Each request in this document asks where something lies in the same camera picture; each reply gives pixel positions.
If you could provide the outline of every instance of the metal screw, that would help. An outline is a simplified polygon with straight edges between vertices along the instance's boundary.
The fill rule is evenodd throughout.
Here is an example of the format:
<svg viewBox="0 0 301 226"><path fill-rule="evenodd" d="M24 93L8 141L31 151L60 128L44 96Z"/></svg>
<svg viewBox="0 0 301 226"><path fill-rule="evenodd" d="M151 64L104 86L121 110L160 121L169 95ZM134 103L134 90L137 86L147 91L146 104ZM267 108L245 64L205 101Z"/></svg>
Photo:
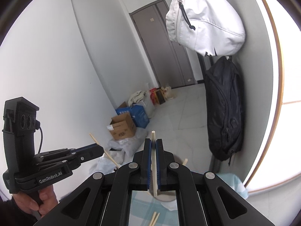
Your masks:
<svg viewBox="0 0 301 226"><path fill-rule="evenodd" d="M129 165L128 165L129 168L137 168L138 167L138 164L136 162L131 162Z"/></svg>
<svg viewBox="0 0 301 226"><path fill-rule="evenodd" d="M212 173L212 172L207 172L207 173L206 173L206 178L208 178L208 179L214 179L214 178L215 178L215 175L214 175L214 173Z"/></svg>
<svg viewBox="0 0 301 226"><path fill-rule="evenodd" d="M176 169L176 168L178 168L178 167L179 167L179 164L178 164L178 163L176 163L176 162L170 163L170 168Z"/></svg>
<svg viewBox="0 0 301 226"><path fill-rule="evenodd" d="M101 179L102 178L102 173L101 172L96 172L93 174L94 179Z"/></svg>

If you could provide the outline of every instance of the finger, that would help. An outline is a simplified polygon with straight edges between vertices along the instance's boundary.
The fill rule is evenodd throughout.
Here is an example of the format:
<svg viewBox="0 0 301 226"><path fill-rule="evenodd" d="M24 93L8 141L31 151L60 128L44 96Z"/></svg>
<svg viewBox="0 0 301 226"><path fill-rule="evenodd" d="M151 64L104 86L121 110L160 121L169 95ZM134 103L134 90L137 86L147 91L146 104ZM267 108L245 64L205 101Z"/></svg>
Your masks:
<svg viewBox="0 0 301 226"><path fill-rule="evenodd" d="M38 204L32 198L30 198L29 195L21 191L17 194L13 194L13 197L18 206L22 204L22 206L30 208L34 211L37 211L39 209Z"/></svg>
<svg viewBox="0 0 301 226"><path fill-rule="evenodd" d="M25 206L23 203L19 202L19 201L16 201L16 204L17 206L25 213L27 214L31 214L32 213L32 210L30 208L28 208L27 206Z"/></svg>
<svg viewBox="0 0 301 226"><path fill-rule="evenodd" d="M58 204L58 201L56 197L51 197L48 200L44 201L44 204L42 204L39 208L39 213L41 215L45 215L50 210L52 210L56 205Z"/></svg>
<svg viewBox="0 0 301 226"><path fill-rule="evenodd" d="M53 185L50 185L46 188L43 188L39 191L40 199L45 201L51 197L55 197L55 193L53 191Z"/></svg>

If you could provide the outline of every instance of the towel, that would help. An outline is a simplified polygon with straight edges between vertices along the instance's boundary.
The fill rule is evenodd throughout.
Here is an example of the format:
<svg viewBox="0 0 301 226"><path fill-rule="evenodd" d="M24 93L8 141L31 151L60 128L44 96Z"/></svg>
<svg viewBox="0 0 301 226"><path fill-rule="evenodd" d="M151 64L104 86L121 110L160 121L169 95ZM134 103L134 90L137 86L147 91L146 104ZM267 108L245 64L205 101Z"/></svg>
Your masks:
<svg viewBox="0 0 301 226"><path fill-rule="evenodd" d="M131 107L133 103L138 103L139 101L143 100L144 94L145 91L137 91L133 93L128 99L128 106Z"/></svg>

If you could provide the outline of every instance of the chopstick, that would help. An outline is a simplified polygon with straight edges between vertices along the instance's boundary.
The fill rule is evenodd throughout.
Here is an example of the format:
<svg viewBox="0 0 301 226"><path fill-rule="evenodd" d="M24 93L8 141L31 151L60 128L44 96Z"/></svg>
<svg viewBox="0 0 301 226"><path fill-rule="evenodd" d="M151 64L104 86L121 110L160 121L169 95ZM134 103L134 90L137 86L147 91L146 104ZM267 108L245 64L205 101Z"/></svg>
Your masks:
<svg viewBox="0 0 301 226"><path fill-rule="evenodd" d="M160 212L157 214L157 216L156 216L156 218L155 218L155 220L153 221L153 224L152 224L151 226L155 226L155 224L156 224L156 222L157 222L157 220L158 220L159 215L160 215Z"/></svg>
<svg viewBox="0 0 301 226"><path fill-rule="evenodd" d="M91 136L91 138L94 140L94 142L96 143L96 144L98 144L98 145L100 145L99 144L99 142L96 140L96 138L94 138L94 136L92 135L92 133L89 133L89 135ZM120 165L109 155L109 153L108 152L106 152L106 150L105 149L103 149L103 151L104 151L104 153L107 155L107 157L109 157L109 159L112 161L112 162L114 162L114 164L117 166L117 168L120 168Z"/></svg>
<svg viewBox="0 0 301 226"><path fill-rule="evenodd" d="M154 211L153 216L152 216L151 221L150 221L150 224L148 226L152 226L152 224L154 222L154 219L155 219L155 216L156 216L156 212Z"/></svg>
<svg viewBox="0 0 301 226"><path fill-rule="evenodd" d="M185 160L184 160L184 162L183 162L183 166L186 166L186 164L187 164L187 161L188 161L188 159L186 158Z"/></svg>
<svg viewBox="0 0 301 226"><path fill-rule="evenodd" d="M151 164L152 168L152 177L153 177L153 190L154 190L154 197L158 197L158 185L157 185L157 163L156 163L156 133L155 131L151 132L151 143L152 143L152 148L151 148L151 160L153 161Z"/></svg>

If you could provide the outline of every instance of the pile of items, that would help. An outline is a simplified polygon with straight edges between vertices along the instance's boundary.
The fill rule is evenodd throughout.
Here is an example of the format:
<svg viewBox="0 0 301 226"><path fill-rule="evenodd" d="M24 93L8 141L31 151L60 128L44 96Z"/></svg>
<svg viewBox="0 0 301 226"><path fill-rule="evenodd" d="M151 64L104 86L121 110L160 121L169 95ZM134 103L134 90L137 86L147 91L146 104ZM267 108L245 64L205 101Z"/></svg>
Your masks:
<svg viewBox="0 0 301 226"><path fill-rule="evenodd" d="M137 91L132 94L128 102L123 102L117 109L117 115L112 117L107 129L113 139L107 143L107 155L99 158L97 164L91 167L90 174L101 171L104 174L114 172L122 164L131 161L135 152L147 136L146 127L149 119L154 116L156 104L162 104L172 99L171 87L153 88L149 91Z"/></svg>

